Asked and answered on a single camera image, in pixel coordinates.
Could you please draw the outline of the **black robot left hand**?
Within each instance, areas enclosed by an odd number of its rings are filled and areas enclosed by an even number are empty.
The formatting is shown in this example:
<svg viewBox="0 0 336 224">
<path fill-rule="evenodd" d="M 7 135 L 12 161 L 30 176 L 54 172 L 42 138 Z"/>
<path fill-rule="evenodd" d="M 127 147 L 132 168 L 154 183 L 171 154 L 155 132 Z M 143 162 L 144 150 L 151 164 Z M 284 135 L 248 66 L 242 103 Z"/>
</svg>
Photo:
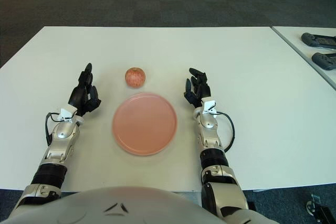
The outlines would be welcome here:
<svg viewBox="0 0 336 224">
<path fill-rule="evenodd" d="M 101 103 L 97 88 L 92 85 L 92 81 L 92 64 L 88 63 L 85 70 L 81 72 L 78 85 L 73 89 L 68 101 L 68 104 L 77 109 L 76 115 L 78 116 L 84 116 L 87 112 L 92 112 Z"/>
</svg>

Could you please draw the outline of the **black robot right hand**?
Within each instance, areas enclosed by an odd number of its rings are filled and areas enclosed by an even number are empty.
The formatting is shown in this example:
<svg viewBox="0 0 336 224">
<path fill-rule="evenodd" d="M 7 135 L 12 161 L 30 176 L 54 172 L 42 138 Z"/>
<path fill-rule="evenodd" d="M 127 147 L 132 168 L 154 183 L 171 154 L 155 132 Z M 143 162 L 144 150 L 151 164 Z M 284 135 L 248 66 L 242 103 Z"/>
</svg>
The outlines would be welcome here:
<svg viewBox="0 0 336 224">
<path fill-rule="evenodd" d="M 184 98 L 194 108 L 199 108 L 202 106 L 202 98 L 211 96 L 211 89 L 207 84 L 205 72 L 200 72 L 194 68 L 189 68 L 189 72 L 192 76 L 190 79 L 186 79 Z"/>
</svg>

